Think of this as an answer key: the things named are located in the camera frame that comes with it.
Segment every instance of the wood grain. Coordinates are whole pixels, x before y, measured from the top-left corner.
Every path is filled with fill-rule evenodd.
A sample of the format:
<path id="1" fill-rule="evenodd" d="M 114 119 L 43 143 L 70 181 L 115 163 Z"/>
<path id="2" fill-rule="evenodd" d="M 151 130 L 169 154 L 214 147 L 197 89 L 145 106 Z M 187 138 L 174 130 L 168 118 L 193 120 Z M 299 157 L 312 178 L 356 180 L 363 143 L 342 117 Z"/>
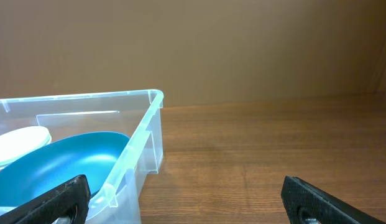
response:
<path id="1" fill-rule="evenodd" d="M 384 96 L 164 108 L 162 127 L 142 223 L 288 223 L 286 175 L 386 222 Z"/>

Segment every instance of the translucent storage box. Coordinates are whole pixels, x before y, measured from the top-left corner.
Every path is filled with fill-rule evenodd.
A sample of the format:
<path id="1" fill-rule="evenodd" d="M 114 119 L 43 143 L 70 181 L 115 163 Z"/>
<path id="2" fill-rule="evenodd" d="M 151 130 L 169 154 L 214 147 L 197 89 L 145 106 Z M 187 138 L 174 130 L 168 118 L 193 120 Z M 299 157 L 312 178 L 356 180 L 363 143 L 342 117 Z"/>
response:
<path id="1" fill-rule="evenodd" d="M 3 99 L 0 135 L 26 126 L 45 126 L 53 142 L 93 131 L 128 135 L 127 146 L 89 202 L 86 223 L 140 223 L 140 191 L 147 174 L 158 174 L 163 157 L 162 101 L 160 90 Z M 11 209 L 0 207 L 0 215 Z"/>

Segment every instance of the wooden table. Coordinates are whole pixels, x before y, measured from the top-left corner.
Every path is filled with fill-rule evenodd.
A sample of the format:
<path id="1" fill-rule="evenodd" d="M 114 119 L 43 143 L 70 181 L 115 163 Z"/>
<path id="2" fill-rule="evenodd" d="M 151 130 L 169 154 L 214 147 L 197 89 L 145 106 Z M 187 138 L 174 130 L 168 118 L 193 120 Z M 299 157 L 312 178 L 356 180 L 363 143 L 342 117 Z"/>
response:
<path id="1" fill-rule="evenodd" d="M 386 222 L 386 97 L 162 110 L 164 160 L 142 223 L 289 223 L 292 175 Z"/>

